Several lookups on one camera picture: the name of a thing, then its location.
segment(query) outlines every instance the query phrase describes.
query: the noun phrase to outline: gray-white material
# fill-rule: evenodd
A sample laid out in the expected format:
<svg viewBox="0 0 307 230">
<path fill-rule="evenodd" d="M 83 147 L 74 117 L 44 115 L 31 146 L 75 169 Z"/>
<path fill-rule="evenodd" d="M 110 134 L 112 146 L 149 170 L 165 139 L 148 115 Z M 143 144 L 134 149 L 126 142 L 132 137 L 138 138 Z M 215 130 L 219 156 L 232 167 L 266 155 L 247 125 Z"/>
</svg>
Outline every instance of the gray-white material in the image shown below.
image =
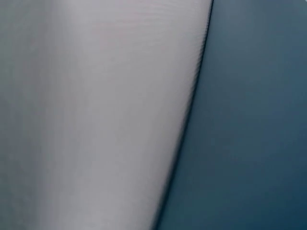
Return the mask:
<svg viewBox="0 0 307 230">
<path fill-rule="evenodd" d="M 0 0 L 0 229 L 145 230 L 210 0 Z"/>
</svg>

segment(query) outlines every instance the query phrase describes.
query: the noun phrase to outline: blue wall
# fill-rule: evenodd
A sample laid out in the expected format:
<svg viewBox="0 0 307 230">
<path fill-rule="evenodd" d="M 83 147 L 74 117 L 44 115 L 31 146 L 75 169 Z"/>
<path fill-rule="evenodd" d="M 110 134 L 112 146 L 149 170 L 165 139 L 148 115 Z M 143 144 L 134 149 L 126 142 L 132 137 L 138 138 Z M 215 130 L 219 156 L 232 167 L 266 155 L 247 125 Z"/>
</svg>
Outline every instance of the blue wall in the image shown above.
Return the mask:
<svg viewBox="0 0 307 230">
<path fill-rule="evenodd" d="M 215 0 L 159 230 L 307 229 L 307 2 Z"/>
</svg>

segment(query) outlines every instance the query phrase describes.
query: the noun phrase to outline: teal blue surface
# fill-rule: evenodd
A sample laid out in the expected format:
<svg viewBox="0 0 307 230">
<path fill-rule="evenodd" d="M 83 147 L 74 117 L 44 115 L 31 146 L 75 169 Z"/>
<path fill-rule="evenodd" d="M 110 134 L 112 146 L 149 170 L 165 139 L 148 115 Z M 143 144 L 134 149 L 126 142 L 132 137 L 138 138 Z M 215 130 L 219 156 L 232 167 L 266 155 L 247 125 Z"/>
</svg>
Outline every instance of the teal blue surface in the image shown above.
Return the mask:
<svg viewBox="0 0 307 230">
<path fill-rule="evenodd" d="M 159 230 L 307 229 L 307 2 L 215 0 Z"/>
</svg>

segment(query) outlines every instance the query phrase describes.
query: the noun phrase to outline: white fabric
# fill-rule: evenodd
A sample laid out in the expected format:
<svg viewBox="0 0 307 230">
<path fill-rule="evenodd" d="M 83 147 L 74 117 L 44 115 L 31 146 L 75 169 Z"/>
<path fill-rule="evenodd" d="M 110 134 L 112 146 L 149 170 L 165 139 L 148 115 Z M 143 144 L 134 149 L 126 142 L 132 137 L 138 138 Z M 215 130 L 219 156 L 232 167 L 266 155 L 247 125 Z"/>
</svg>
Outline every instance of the white fabric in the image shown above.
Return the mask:
<svg viewBox="0 0 307 230">
<path fill-rule="evenodd" d="M 40 123 L 34 142 L 39 178 L 31 196 L 37 214 L 23 224 L 149 229 L 191 93 L 210 0 L 46 2 L 2 6 L 12 12 L 2 16 L 8 26 L 0 30 L 8 43 L 16 39 L 9 43 L 16 70 L 7 80 L 24 89 L 24 101 L 39 106 L 27 118 Z"/>
</svg>

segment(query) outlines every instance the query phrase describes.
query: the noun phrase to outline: dark blue background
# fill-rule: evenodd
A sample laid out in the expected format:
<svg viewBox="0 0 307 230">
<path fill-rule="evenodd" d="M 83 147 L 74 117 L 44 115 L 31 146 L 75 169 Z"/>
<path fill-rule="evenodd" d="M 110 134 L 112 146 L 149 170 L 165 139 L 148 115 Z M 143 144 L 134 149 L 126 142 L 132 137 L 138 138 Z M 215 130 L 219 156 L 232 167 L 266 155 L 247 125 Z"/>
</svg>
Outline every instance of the dark blue background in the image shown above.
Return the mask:
<svg viewBox="0 0 307 230">
<path fill-rule="evenodd" d="M 307 2 L 215 0 L 159 230 L 307 229 Z"/>
</svg>

